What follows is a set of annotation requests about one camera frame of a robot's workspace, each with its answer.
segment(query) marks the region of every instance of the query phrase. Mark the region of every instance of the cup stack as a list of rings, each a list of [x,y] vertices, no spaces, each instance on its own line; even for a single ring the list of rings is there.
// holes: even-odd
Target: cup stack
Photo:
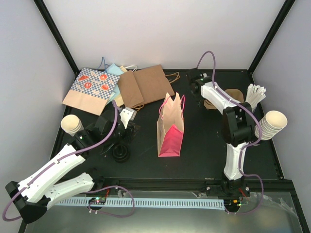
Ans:
[[[76,132],[84,129],[81,120],[76,115],[65,116],[60,122],[60,126],[71,136],[74,136]]]
[[[259,125],[262,129],[263,141],[269,140],[278,132],[280,132],[287,125],[287,118],[279,111],[269,111],[263,119],[260,120]],[[255,136],[259,137],[258,126],[255,126]]]

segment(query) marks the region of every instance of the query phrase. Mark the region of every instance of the paper bag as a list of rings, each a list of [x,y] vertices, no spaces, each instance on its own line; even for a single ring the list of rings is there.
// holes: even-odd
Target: paper bag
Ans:
[[[100,115],[119,78],[114,74],[83,68],[63,104]]]
[[[173,101],[170,94],[166,94],[164,102],[159,109],[160,116],[156,123],[158,157],[180,156],[184,135],[184,105],[185,96],[180,98],[176,92],[175,100]]]

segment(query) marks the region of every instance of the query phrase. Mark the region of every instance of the patterned paper bag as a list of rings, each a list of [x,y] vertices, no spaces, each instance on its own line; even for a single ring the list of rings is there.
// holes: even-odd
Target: patterned paper bag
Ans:
[[[100,115],[119,78],[117,75],[83,68],[63,104]]]

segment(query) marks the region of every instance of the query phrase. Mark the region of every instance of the black metal frame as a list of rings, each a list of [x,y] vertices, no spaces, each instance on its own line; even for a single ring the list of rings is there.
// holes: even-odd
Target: black metal frame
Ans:
[[[72,68],[73,72],[77,76],[79,73],[79,69],[70,54],[70,51],[63,40],[59,30],[57,29],[57,26],[55,25],[46,5],[44,4],[43,0],[34,0],[36,3],[39,11],[41,12],[44,20],[46,21],[50,31],[52,32],[56,42],[58,43],[59,47],[61,48],[64,56],[66,57],[70,67]],[[267,48],[269,47],[271,41],[273,40],[274,36],[276,35],[278,29],[280,28],[282,22],[284,21],[286,15],[288,14],[289,10],[291,9],[292,5],[294,4],[295,0],[285,0],[282,8],[280,9],[273,25],[271,26],[265,40],[263,41],[259,51],[257,52],[251,66],[248,70],[245,70],[245,72],[248,72],[249,78],[252,83],[254,83],[252,74],[255,71],[256,67],[258,66],[260,60],[264,56]],[[263,114],[262,106],[259,105],[259,110]],[[67,115],[71,111],[70,107],[66,107],[64,116]],[[55,145],[53,147],[52,156],[54,156],[59,148],[62,141],[62,138],[64,136],[64,132],[60,129],[57,134],[57,139],[55,142]],[[303,229],[304,233],[308,233],[309,228],[306,222],[306,219],[304,217],[297,193],[294,188],[294,184],[290,180],[283,179],[283,172],[278,160],[278,157],[276,155],[276,151],[272,143],[272,148],[274,149],[274,159],[275,159],[275,167],[277,169],[277,172],[279,173],[279,180],[264,180],[264,189],[267,192],[289,192],[292,196],[294,206],[296,208],[297,215],[299,217],[300,225]],[[118,185],[125,186],[131,190],[167,190],[167,191],[197,191],[200,190],[202,187],[207,185],[212,185],[213,183],[219,183],[220,180],[161,180],[161,179],[153,179],[152,182],[150,182],[149,179],[107,179],[108,183],[115,183],[117,182]],[[247,180],[248,187],[253,192],[260,192],[260,183],[255,180]],[[22,222],[21,227],[19,229],[19,233],[25,232],[26,224]]]

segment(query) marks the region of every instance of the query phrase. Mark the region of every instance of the black table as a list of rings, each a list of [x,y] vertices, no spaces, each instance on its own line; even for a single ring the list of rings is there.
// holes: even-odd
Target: black table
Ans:
[[[71,179],[90,167],[97,168],[105,178],[133,179],[220,179],[226,162],[226,143],[221,136],[222,116],[217,110],[199,108],[198,103],[190,93],[190,87],[185,77],[185,70],[165,70],[166,74],[179,71],[181,78],[172,83],[175,92],[185,95],[184,110],[185,133],[180,157],[158,158],[156,121],[159,107],[163,100],[146,104],[141,109],[134,122],[141,126],[140,131],[130,145],[131,157],[124,163],[115,162],[109,155],[100,155],[100,149],[93,150],[87,161],[70,171],[64,179]],[[235,88],[246,97],[251,76],[246,70],[218,70],[216,82],[223,89]],[[255,116],[262,118],[261,107]],[[73,108],[67,108],[66,114],[77,115],[84,126],[95,122],[96,115]],[[60,132],[55,148],[56,155],[66,144],[69,135]],[[259,174],[265,180],[277,180],[282,176],[279,163],[271,141],[260,146],[247,149],[245,173]]]

